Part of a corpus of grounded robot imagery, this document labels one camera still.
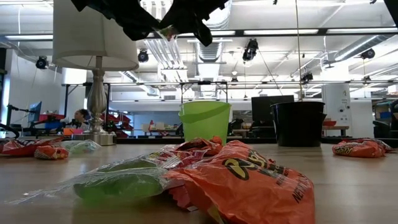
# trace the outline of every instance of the lime green bucket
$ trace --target lime green bucket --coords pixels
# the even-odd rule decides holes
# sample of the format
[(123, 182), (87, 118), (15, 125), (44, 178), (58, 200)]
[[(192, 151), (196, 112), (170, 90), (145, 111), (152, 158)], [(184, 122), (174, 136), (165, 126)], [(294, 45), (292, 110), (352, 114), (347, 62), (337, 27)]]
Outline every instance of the lime green bucket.
[(181, 105), (178, 113), (183, 124), (185, 140), (211, 139), (218, 136), (226, 144), (229, 122), (229, 103), (218, 101), (190, 102)]

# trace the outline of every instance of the black bucket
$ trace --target black bucket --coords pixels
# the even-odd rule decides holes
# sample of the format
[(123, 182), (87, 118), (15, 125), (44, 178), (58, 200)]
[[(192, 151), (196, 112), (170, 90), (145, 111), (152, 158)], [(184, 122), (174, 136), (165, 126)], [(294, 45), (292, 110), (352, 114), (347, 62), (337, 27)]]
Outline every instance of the black bucket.
[(279, 146), (319, 147), (322, 137), (324, 103), (293, 102), (272, 105)]

